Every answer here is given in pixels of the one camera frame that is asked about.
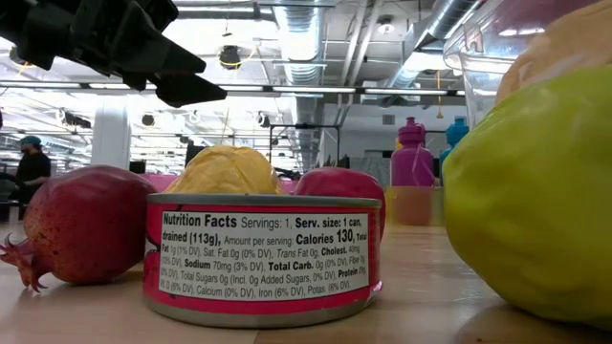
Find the pink bottle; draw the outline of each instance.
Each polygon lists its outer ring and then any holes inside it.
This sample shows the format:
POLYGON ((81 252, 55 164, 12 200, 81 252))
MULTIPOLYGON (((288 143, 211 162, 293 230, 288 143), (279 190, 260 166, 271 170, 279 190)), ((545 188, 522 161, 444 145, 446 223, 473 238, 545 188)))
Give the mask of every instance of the pink bottle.
POLYGON ((402 148, 391 156, 393 214, 400 225, 428 226, 433 197, 433 156, 424 147, 425 127, 408 118, 399 130, 402 148))
POLYGON ((402 148, 391 156, 391 185, 433 186, 433 156, 423 147, 424 125, 408 118, 399 134, 402 148))

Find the pink can label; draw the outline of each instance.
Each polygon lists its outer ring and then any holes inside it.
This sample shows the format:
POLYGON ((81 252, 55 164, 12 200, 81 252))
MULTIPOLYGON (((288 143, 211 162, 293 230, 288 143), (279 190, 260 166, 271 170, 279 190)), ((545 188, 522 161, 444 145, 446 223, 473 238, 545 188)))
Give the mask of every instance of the pink can label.
POLYGON ((288 314, 380 287, 378 209, 151 204, 144 293, 171 307, 288 314))

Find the can lid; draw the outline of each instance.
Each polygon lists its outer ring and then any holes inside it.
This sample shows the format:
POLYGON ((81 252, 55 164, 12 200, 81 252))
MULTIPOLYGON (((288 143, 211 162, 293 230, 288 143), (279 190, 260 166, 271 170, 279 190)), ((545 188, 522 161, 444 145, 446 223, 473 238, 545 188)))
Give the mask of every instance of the can lid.
POLYGON ((380 208, 381 201, 348 197, 281 196, 249 194, 172 194, 159 193, 147 196, 149 204, 188 205, 261 205, 380 208))

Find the pomegranate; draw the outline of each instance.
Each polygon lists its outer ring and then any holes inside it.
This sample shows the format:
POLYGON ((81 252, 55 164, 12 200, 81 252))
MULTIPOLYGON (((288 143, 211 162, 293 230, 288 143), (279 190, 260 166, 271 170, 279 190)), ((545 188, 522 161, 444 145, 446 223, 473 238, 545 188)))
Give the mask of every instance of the pomegranate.
POLYGON ((144 256, 146 195, 155 187, 117 167, 96 165, 52 178, 38 189, 24 219, 27 240, 0 246, 0 260, 19 269, 26 287, 51 272, 75 284, 99 284, 144 256))
POLYGON ((340 167, 320 167, 306 173, 295 187, 296 196, 358 197, 379 200, 380 234, 384 233, 384 190, 378 181, 363 172, 340 167))

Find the desk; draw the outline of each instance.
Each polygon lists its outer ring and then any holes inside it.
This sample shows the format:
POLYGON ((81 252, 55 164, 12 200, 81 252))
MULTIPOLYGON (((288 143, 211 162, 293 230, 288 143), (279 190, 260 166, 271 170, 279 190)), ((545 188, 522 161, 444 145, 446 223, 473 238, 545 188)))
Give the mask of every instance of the desk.
MULTIPOLYGON (((4 236, 9 230, 0 229, 4 236)), ((389 227, 382 244, 382 294, 337 322, 281 331, 230 331, 176 322, 141 302, 141 267, 108 286, 74 288, 43 278, 24 290, 0 265, 2 344, 595 344, 612 333, 549 323, 504 304, 453 252, 439 227, 389 227)))
POLYGON ((19 203, 18 201, 4 201, 0 202, 0 205, 3 205, 9 209, 8 226, 19 226, 19 215, 21 213, 22 207, 24 207, 25 205, 19 203))

